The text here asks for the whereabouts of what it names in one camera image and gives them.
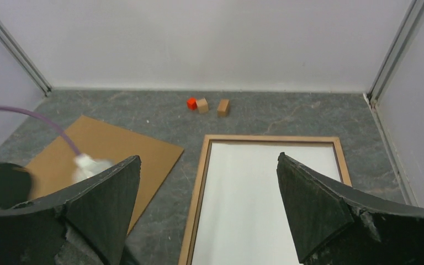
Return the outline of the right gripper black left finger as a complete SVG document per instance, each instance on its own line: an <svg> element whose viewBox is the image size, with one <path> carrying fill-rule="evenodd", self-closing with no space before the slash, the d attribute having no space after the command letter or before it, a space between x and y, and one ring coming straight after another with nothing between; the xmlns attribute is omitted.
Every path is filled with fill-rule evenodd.
<svg viewBox="0 0 424 265"><path fill-rule="evenodd" d="M52 194L0 209L0 264L138 264L126 246L140 184L131 156Z"/></svg>

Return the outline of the wooden picture frame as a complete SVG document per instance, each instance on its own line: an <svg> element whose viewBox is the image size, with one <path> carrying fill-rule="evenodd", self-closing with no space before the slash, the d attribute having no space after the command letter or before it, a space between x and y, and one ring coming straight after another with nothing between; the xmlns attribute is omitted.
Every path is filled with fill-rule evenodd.
<svg viewBox="0 0 424 265"><path fill-rule="evenodd" d="M212 144L215 142L225 143L285 143L285 144L308 144L308 145L330 145L333 147L337 168L340 175L340 181L345 185L352 186L347 163L344 157L340 139L335 136L271 136L271 135L217 135L207 134L204 136L202 150L200 154L197 175L192 198L189 207L189 213L185 225L184 237L179 255L178 264L191 264L193 259L194 244L197 235L197 229L200 219L204 188L206 184L206 175L209 165L209 157Z"/></svg>

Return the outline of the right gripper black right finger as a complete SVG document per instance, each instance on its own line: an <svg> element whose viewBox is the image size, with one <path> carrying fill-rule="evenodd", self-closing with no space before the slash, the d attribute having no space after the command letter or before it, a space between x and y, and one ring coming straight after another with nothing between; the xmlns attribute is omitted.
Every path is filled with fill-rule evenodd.
<svg viewBox="0 0 424 265"><path fill-rule="evenodd" d="M281 153L277 178L302 264L424 264L424 208L385 200Z"/></svg>

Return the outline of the tan wooden block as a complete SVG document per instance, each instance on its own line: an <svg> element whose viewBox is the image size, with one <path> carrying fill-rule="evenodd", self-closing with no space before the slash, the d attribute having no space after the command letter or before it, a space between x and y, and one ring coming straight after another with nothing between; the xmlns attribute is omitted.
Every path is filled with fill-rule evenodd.
<svg viewBox="0 0 424 265"><path fill-rule="evenodd" d="M230 110L230 100L222 99L217 108L218 117L226 117L229 114Z"/></svg>

